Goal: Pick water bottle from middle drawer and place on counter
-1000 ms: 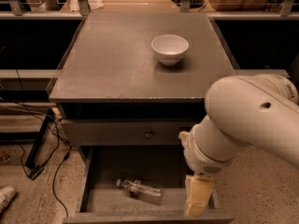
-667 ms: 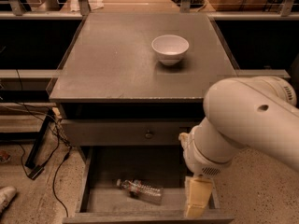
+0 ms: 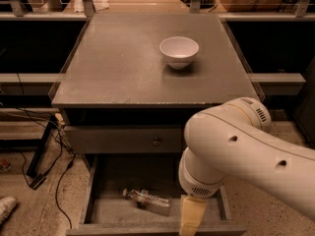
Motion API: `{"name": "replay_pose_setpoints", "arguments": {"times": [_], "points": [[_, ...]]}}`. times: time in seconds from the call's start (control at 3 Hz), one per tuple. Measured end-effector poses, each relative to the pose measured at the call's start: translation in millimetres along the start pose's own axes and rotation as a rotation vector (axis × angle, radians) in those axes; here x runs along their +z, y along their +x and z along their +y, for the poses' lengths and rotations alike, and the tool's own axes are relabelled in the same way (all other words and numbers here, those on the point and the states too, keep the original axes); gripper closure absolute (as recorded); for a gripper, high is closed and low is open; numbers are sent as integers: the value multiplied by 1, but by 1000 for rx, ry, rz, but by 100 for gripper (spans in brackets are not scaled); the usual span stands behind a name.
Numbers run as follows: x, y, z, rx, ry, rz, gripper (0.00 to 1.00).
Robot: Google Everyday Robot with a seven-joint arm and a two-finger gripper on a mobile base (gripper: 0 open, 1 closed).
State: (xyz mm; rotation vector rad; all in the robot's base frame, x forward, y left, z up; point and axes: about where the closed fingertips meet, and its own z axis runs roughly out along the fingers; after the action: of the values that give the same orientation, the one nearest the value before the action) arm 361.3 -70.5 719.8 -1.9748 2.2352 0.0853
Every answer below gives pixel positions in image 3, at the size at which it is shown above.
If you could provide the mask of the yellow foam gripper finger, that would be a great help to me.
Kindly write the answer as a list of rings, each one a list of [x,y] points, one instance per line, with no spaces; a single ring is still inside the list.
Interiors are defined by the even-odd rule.
[[[206,210],[203,199],[182,196],[180,205],[180,236],[195,236]]]

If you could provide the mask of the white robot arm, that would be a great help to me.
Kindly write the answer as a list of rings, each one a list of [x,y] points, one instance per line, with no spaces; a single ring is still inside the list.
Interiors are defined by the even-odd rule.
[[[271,116],[251,97],[194,114],[186,123],[186,149],[178,178],[190,196],[206,199],[233,175],[315,218],[315,151],[270,134]]]

